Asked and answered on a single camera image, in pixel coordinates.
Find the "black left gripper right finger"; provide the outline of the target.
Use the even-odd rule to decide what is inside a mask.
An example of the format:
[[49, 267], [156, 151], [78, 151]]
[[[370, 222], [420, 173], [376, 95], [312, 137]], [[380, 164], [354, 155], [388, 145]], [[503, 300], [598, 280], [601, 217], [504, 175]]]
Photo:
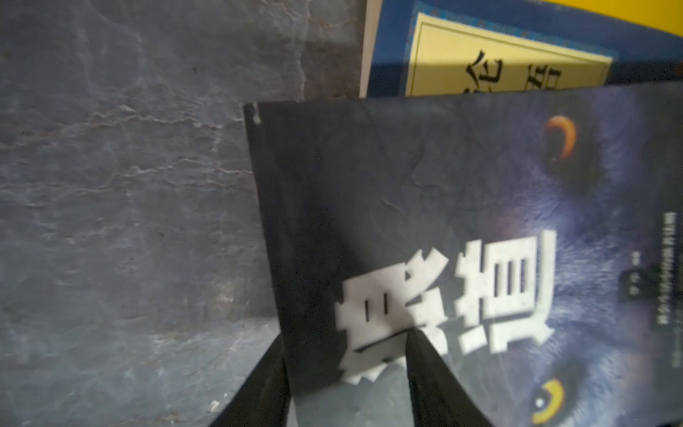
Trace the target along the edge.
[[492, 426], [423, 331], [407, 331], [406, 359], [416, 426]]

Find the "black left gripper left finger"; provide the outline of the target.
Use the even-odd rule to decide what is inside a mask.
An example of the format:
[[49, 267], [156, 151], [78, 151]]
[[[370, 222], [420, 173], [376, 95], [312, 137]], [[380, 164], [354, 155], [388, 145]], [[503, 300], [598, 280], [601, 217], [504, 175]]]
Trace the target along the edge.
[[210, 427], [287, 426], [291, 391], [282, 337], [277, 336]]

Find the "black wolf book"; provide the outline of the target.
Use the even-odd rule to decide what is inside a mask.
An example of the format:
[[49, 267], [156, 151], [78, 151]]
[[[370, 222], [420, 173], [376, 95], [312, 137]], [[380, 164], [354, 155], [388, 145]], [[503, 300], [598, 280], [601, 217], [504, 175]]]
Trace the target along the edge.
[[681, 421], [681, 83], [243, 112], [299, 425], [411, 425], [411, 329], [492, 425]]

